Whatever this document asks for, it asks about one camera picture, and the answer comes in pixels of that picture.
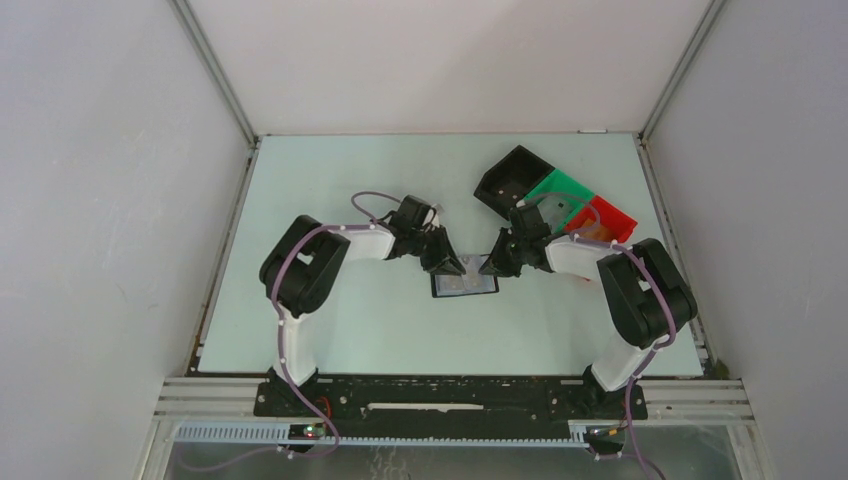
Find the black card holder wallet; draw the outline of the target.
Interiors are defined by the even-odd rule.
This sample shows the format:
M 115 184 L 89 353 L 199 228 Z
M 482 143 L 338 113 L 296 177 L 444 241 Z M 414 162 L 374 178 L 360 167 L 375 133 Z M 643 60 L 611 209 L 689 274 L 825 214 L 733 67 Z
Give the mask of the black card holder wallet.
M 498 293 L 497 278 L 480 273 L 487 259 L 488 255 L 462 255 L 459 260 L 465 268 L 463 275 L 432 275 L 432 297 L 454 298 Z

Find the white card with grey stripe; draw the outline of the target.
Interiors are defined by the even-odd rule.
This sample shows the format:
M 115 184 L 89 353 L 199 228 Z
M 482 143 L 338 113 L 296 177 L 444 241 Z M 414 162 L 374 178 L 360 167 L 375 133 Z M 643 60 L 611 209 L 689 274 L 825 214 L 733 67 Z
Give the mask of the white card with grey stripe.
M 470 295 L 477 289 L 477 282 L 465 276 L 437 275 L 434 280 L 438 297 Z

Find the black plastic bin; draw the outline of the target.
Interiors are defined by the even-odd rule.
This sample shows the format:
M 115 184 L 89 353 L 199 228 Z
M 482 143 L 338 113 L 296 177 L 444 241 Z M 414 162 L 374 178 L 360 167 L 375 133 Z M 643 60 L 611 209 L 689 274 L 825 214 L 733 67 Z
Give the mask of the black plastic bin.
M 489 168 L 473 196 L 503 219 L 509 211 L 547 178 L 555 167 L 518 145 Z

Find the green plastic bin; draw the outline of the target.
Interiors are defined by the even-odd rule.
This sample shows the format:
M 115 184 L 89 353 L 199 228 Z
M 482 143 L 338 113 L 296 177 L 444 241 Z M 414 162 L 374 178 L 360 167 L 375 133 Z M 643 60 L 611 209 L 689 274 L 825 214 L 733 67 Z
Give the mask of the green plastic bin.
M 581 207 L 586 206 L 594 196 L 595 193 L 592 190 L 568 176 L 565 172 L 554 169 L 529 191 L 523 201 L 526 204 L 533 203 L 537 206 L 546 197 L 563 198 L 574 207 L 567 219 L 568 221 Z

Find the orange card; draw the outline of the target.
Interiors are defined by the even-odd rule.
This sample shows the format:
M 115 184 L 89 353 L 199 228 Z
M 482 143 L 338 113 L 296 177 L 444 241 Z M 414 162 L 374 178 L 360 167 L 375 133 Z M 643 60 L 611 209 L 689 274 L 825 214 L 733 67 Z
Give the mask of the orange card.
M 581 233 L 581 236 L 590 240 L 610 243 L 615 239 L 615 233 L 604 225 L 592 225 L 592 229 Z

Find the red plastic bin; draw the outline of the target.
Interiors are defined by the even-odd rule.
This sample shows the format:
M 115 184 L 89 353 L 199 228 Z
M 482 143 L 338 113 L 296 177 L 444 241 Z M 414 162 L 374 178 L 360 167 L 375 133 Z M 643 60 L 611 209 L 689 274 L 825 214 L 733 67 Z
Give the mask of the red plastic bin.
M 608 202 L 602 196 L 595 195 L 589 206 L 581 207 L 564 225 L 565 231 L 592 229 L 592 225 L 604 225 L 615 233 L 615 241 L 626 242 L 634 233 L 638 222 Z

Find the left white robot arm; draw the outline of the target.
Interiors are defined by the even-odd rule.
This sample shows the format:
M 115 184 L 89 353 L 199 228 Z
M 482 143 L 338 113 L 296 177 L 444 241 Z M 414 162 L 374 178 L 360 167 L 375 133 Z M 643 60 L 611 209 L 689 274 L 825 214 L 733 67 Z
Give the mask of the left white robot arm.
M 363 224 L 324 224 L 298 216 L 260 267 L 259 279 L 278 315 L 275 374 L 286 380 L 277 402 L 292 416 L 304 416 L 316 403 L 307 383 L 318 371 L 318 335 L 309 318 L 329 298 L 342 267 L 358 260 L 419 259 L 430 275 L 466 273 L 455 253 L 438 208 L 418 197 L 402 199 L 363 191 L 351 197 L 367 217 Z

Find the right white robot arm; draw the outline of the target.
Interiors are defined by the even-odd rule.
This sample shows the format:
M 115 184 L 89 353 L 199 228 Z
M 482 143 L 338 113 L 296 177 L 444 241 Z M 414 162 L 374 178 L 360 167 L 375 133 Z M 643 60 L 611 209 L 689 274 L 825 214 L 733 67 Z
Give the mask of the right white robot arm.
M 697 316 L 690 286 L 657 239 L 632 245 L 602 241 L 590 237 L 587 227 L 556 233 L 526 202 L 510 210 L 509 221 L 481 274 L 511 278 L 529 266 L 601 284 L 615 332 L 584 374 L 581 402 L 593 417 L 610 416 L 622 403 L 620 390 Z

